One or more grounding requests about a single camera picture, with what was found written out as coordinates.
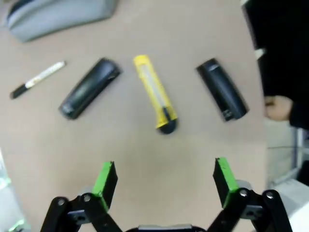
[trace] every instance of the human fist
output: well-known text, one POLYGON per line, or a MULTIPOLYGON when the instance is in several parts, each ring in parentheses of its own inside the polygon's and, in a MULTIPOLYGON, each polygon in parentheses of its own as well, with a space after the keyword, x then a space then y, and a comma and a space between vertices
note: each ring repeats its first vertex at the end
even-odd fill
POLYGON ((283 96, 266 96, 265 116, 275 121, 289 120, 293 102, 291 99, 283 96))

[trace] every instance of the bolt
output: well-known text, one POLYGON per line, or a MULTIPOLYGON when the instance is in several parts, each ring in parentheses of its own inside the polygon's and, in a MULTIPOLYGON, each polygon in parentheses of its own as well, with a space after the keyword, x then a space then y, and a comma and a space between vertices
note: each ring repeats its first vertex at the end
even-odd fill
POLYGON ((242 197, 246 197, 246 196, 247 196, 247 191, 244 190, 244 189, 242 189, 239 193, 240 193, 240 195, 241 195, 242 197))
POLYGON ((269 199, 274 199, 274 194, 272 192, 267 192, 266 193, 266 196, 269 198, 269 199))
POLYGON ((88 202, 88 201, 90 201, 90 195, 85 195, 84 196, 84 202, 88 202))
POLYGON ((60 199, 59 201, 58 201, 58 205, 63 205, 64 204, 64 199, 60 199))

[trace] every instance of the yellow box cutter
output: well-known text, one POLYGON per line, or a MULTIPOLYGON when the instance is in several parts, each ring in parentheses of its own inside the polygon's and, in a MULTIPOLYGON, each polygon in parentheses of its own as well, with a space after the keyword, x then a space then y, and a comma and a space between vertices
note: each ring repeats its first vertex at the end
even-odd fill
POLYGON ((155 109, 157 129, 164 134, 172 133, 176 129, 177 115, 148 56, 140 55, 135 57, 134 64, 155 109))

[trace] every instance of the beige tabletop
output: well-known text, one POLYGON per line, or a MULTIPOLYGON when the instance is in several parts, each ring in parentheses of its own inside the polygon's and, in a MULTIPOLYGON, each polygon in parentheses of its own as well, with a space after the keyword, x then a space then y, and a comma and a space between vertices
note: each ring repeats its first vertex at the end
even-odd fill
MULTIPOLYGON (((122 0, 113 18, 22 44, 0 31, 0 147, 33 231, 50 201, 73 199, 94 184, 104 161, 119 176, 111 215, 123 230, 139 224, 192 223, 204 228, 220 212, 212 173, 227 157, 236 178, 260 193, 266 143, 253 44, 238 0, 122 0), (170 135, 132 59, 147 54, 179 116, 170 135), (58 107, 100 57, 121 76, 75 121, 58 107), (224 123, 195 68, 216 57, 250 112, 224 123), (20 98, 9 94, 57 61, 68 65, 20 98)), ((92 231, 85 226, 81 231, 92 231)), ((248 231, 248 222, 237 231, 248 231)))

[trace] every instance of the black sleeve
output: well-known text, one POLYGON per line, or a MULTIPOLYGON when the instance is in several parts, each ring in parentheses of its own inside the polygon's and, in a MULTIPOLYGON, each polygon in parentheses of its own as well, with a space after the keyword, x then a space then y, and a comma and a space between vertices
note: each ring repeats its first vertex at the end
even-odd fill
POLYGON ((309 104, 294 102, 290 114, 293 127, 309 130, 309 104))

